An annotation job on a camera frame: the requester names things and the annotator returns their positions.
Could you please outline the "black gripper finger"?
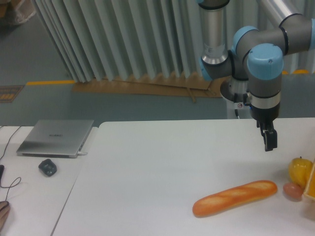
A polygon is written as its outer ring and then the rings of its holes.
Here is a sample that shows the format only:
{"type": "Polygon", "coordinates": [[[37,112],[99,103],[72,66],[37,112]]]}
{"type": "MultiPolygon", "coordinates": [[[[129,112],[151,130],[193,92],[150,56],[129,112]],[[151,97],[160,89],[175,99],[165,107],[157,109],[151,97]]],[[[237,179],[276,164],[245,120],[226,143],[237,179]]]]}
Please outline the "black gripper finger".
{"type": "Polygon", "coordinates": [[[265,130],[263,132],[265,151],[272,151],[278,147],[278,134],[275,129],[265,130]]]}
{"type": "Polygon", "coordinates": [[[263,138],[264,144],[266,144],[266,141],[265,141],[265,134],[264,134],[264,129],[263,129],[263,127],[257,126],[257,128],[260,130],[260,134],[261,134],[261,136],[262,136],[262,138],[263,138]]]}

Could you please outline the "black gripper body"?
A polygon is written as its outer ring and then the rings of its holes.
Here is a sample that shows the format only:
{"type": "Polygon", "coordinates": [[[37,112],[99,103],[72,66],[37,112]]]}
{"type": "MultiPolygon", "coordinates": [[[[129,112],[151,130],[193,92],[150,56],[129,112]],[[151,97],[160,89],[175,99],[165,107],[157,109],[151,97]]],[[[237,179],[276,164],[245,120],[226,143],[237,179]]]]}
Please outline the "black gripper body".
{"type": "Polygon", "coordinates": [[[280,105],[276,105],[273,108],[261,109],[253,105],[250,106],[250,115],[256,120],[257,127],[263,127],[265,125],[271,125],[273,121],[279,116],[280,105]]]}

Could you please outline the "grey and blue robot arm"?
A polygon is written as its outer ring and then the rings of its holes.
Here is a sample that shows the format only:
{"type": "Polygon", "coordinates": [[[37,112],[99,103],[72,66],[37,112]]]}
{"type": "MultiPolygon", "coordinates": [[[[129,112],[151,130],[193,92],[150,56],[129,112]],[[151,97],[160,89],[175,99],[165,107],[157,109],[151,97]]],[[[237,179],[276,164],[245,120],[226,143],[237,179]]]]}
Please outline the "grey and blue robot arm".
{"type": "Polygon", "coordinates": [[[277,147],[273,121],[279,115],[284,57],[313,50],[315,21],[307,19],[289,0],[260,0],[273,29],[260,31],[253,26],[240,28],[231,49],[225,44],[226,0],[199,0],[203,53],[199,58],[207,81],[227,77],[221,95],[234,105],[247,106],[256,120],[265,150],[277,147]]]}

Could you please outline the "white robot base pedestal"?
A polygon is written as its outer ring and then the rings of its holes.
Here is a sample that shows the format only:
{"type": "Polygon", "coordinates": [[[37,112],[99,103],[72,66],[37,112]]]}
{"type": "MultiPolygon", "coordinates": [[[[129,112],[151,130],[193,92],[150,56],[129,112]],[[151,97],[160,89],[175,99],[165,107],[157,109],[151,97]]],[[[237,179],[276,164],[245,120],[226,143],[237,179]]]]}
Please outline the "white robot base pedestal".
{"type": "Polygon", "coordinates": [[[237,80],[228,77],[220,86],[220,93],[226,101],[228,119],[250,119],[249,106],[243,104],[243,94],[247,91],[248,80],[237,80]]]}

